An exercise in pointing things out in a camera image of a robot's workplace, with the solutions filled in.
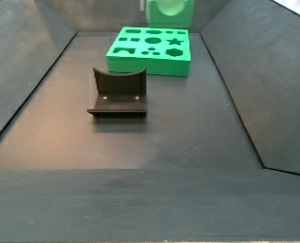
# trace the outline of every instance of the black bracket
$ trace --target black bracket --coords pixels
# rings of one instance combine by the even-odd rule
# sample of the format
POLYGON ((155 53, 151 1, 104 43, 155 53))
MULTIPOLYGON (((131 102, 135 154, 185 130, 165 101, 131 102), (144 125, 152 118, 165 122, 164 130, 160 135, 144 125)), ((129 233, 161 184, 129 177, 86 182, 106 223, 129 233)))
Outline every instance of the black bracket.
POLYGON ((147 114, 147 69, 133 74, 93 70, 98 96, 96 106, 88 112, 94 116, 112 113, 147 114))

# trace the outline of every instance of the green foam block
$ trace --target green foam block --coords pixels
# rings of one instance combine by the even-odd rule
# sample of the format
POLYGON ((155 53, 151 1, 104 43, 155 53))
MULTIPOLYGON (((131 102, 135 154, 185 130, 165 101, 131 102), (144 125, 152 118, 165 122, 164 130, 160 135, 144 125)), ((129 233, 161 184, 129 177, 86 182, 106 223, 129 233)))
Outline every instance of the green foam block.
POLYGON ((125 27, 108 52, 112 72, 188 76, 191 50, 188 30, 125 27))

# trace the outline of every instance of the hole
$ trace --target hole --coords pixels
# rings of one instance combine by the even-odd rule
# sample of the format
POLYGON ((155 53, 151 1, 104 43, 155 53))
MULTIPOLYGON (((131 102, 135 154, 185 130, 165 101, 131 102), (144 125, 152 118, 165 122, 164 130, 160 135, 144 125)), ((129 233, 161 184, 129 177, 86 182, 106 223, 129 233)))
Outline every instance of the hole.
POLYGON ((167 41, 169 42, 171 45, 179 45, 179 46, 180 46, 181 43, 184 42, 184 41, 180 41, 180 40, 176 39, 176 38, 175 38, 173 40, 167 40, 167 41))
POLYGON ((179 57, 184 55, 184 51, 177 48, 169 49, 165 53, 172 57, 179 57))
POLYGON ((141 33, 141 29, 127 29, 128 33, 133 33, 133 34, 140 34, 141 33))
POLYGON ((147 31, 149 34, 163 34, 160 30, 148 30, 147 31))
POLYGON ((117 47, 113 51, 113 53, 119 53, 123 51, 128 51, 131 54, 136 54, 136 49, 135 48, 125 48, 125 47, 117 47))
POLYGON ((149 44, 157 44, 160 43, 163 40, 160 38, 147 38, 145 39, 145 42, 149 43, 149 44))

